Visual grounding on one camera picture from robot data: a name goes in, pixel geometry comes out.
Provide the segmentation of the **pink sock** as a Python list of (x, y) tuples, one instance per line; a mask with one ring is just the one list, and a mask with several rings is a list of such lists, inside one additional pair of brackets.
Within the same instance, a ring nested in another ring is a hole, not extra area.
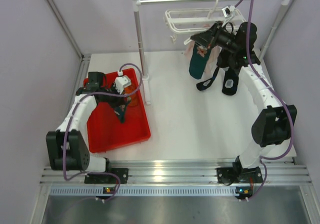
[[(193, 52), (193, 47), (195, 44), (196, 43), (194, 41), (190, 40), (187, 45), (187, 48), (184, 52), (185, 57), (189, 61), (189, 65), (190, 65), (190, 59), (191, 59), (192, 52)], [(213, 69), (214, 69), (215, 64), (217, 63), (217, 59), (218, 59), (220, 52), (221, 52), (221, 48), (219, 46), (215, 46), (213, 49), (211, 49), (211, 53), (210, 53), (209, 59), (207, 61), (207, 64), (205, 66), (205, 70), (203, 72), (203, 75), (209, 76), (210, 74), (213, 73)]]

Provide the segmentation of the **green christmas sock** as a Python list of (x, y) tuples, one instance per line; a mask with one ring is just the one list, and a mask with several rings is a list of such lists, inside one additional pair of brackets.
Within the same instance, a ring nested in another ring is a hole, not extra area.
[(194, 79), (199, 80), (202, 78), (210, 54), (211, 49), (205, 49), (198, 44), (194, 45), (189, 63), (189, 74)]

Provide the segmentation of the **orange sock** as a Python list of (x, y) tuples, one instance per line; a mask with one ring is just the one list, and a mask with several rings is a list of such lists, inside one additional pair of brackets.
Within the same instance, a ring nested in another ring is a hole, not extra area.
[[(134, 84), (131, 84), (130, 86), (125, 87), (124, 93), (125, 94), (131, 94), (136, 89), (136, 86)], [(135, 107), (138, 105), (138, 97), (137, 93), (131, 94), (126, 99), (126, 106), (127, 107)]]

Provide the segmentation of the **white clip sock hanger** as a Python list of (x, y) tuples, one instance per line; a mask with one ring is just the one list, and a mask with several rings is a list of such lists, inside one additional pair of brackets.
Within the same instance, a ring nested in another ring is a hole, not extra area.
[(166, 26), (172, 31), (171, 42), (176, 43), (178, 35), (192, 36), (208, 30), (215, 22), (223, 22), (228, 31), (237, 30), (246, 19), (236, 9), (234, 16), (225, 19), (222, 8), (218, 7), (219, 0), (215, 0), (214, 6), (210, 8), (193, 9), (169, 9), (164, 14)]

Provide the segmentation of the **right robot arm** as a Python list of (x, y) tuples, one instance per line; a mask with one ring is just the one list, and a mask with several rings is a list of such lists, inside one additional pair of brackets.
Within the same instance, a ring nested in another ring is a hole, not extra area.
[(223, 81), (223, 93), (233, 95), (242, 81), (256, 105), (259, 115), (251, 127), (252, 141), (245, 151), (236, 157), (231, 167), (217, 169), (218, 182), (262, 183), (259, 164), (274, 147), (289, 141), (286, 156), (293, 145), (294, 122), (297, 117), (295, 105), (287, 105), (266, 79), (261, 62), (254, 52), (257, 27), (243, 22), (236, 32), (229, 32), (221, 21), (215, 22), (208, 30), (194, 34), (191, 40), (206, 51), (220, 47), (217, 68), (213, 76), (197, 84), (197, 89), (207, 89), (215, 80), (218, 70), (227, 67)]

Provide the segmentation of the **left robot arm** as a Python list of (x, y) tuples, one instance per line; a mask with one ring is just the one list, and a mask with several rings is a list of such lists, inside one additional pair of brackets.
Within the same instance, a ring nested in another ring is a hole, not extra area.
[(106, 75), (90, 72), (88, 82), (80, 87), (67, 116), (55, 131), (46, 134), (46, 146), (52, 170), (61, 170), (66, 181), (68, 170), (79, 174), (96, 175), (101, 182), (109, 182), (113, 170), (107, 158), (92, 156), (87, 139), (87, 122), (99, 103), (108, 104), (120, 122), (125, 120), (125, 112), (131, 101), (125, 89), (131, 85), (130, 78), (119, 71), (114, 82), (106, 85)]

